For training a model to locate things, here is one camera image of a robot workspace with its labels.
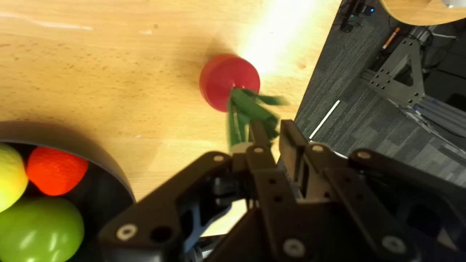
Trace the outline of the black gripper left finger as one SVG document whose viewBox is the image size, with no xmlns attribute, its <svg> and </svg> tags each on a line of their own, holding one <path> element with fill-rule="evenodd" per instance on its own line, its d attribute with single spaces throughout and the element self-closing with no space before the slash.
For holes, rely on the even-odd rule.
<svg viewBox="0 0 466 262">
<path fill-rule="evenodd" d="M 105 225 L 104 261 L 200 262 L 201 235 L 246 197 L 245 172 L 245 153 L 200 156 Z"/>
</svg>

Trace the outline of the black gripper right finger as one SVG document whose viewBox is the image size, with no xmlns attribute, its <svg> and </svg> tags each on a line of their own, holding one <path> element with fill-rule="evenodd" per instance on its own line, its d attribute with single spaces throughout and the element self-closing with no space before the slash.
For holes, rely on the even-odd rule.
<svg viewBox="0 0 466 262">
<path fill-rule="evenodd" d="M 280 152 L 303 197 L 344 206 L 379 262 L 466 262 L 463 188 L 369 149 L 341 158 L 292 121 Z"/>
</svg>

